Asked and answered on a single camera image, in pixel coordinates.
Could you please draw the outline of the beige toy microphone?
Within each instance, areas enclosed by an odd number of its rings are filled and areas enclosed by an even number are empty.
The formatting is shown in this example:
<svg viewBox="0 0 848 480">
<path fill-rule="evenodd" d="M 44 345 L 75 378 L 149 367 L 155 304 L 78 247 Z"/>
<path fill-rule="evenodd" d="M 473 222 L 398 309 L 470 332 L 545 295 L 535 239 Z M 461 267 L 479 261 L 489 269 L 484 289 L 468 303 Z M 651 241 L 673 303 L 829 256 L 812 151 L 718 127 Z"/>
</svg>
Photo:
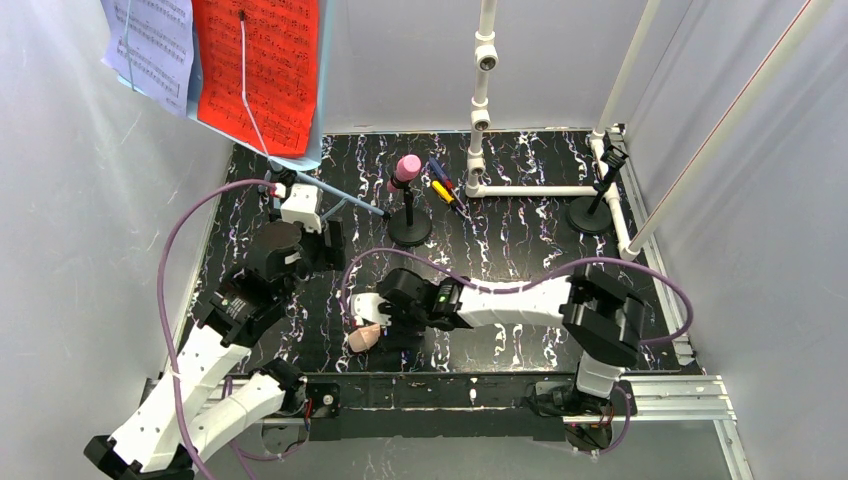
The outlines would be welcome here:
<svg viewBox="0 0 848 480">
<path fill-rule="evenodd" d="M 370 324 L 357 328 L 348 335 L 348 345 L 352 352 L 362 353 L 373 348 L 382 334 L 382 326 Z"/>
</svg>

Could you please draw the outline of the black round microphone stand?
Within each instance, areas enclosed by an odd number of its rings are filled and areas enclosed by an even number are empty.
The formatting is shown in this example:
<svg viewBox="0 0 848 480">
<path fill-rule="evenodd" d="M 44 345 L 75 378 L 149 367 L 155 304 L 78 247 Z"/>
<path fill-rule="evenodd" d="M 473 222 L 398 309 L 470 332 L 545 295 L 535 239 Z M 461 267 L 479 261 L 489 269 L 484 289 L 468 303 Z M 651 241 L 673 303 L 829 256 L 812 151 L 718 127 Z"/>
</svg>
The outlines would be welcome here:
<svg viewBox="0 0 848 480">
<path fill-rule="evenodd" d="M 432 233 L 431 217 L 414 205 L 414 195 L 408 182 L 400 183 L 404 207 L 391 214 L 387 223 L 390 239 L 398 246 L 412 248 L 423 245 Z"/>
</svg>

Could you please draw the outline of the pink toy microphone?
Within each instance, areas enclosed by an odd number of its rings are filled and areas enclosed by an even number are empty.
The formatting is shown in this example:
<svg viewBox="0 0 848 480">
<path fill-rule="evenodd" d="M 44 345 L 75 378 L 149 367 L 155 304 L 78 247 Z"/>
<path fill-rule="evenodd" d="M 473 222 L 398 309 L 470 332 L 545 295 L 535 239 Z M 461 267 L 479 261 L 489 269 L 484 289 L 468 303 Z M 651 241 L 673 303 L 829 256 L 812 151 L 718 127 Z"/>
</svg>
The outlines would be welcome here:
<svg viewBox="0 0 848 480">
<path fill-rule="evenodd" d="M 419 175 L 421 168 L 421 160 L 417 155 L 408 154 L 401 157 L 390 177 L 387 186 L 388 191 L 394 193 L 404 189 L 409 182 Z"/>
</svg>

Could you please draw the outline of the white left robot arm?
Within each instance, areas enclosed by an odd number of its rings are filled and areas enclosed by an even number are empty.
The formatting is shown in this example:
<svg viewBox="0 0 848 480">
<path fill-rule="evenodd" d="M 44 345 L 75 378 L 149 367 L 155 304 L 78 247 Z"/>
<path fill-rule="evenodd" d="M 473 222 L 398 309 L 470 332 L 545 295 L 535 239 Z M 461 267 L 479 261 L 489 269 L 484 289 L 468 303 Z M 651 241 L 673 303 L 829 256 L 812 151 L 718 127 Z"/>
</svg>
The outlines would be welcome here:
<svg viewBox="0 0 848 480">
<path fill-rule="evenodd" d="M 211 408 L 206 401 L 230 370 L 279 321 L 297 288 L 346 264 L 340 218 L 310 232 L 278 220 L 254 235 L 244 260 L 203 295 L 203 317 L 136 412 L 84 456 L 111 479 L 192 479 L 219 449 L 275 412 L 308 403 L 303 373 L 283 359 L 255 369 L 245 385 Z"/>
</svg>

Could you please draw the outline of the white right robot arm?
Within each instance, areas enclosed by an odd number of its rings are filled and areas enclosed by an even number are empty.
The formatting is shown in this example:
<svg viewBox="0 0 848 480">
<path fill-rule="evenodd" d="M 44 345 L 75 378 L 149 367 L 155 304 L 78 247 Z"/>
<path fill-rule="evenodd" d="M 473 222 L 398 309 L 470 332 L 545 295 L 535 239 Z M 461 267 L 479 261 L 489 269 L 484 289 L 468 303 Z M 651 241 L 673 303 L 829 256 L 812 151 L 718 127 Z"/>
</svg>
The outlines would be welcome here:
<svg viewBox="0 0 848 480">
<path fill-rule="evenodd" d="M 474 282 L 467 277 L 434 283 L 396 268 L 374 292 L 355 295 L 350 305 L 356 320 L 391 333 L 496 324 L 567 332 L 582 349 L 577 372 L 571 382 L 528 397 L 528 406 L 540 416 L 610 412 L 614 386 L 638 363 L 646 310 L 634 290 L 594 265 L 538 284 Z"/>
</svg>

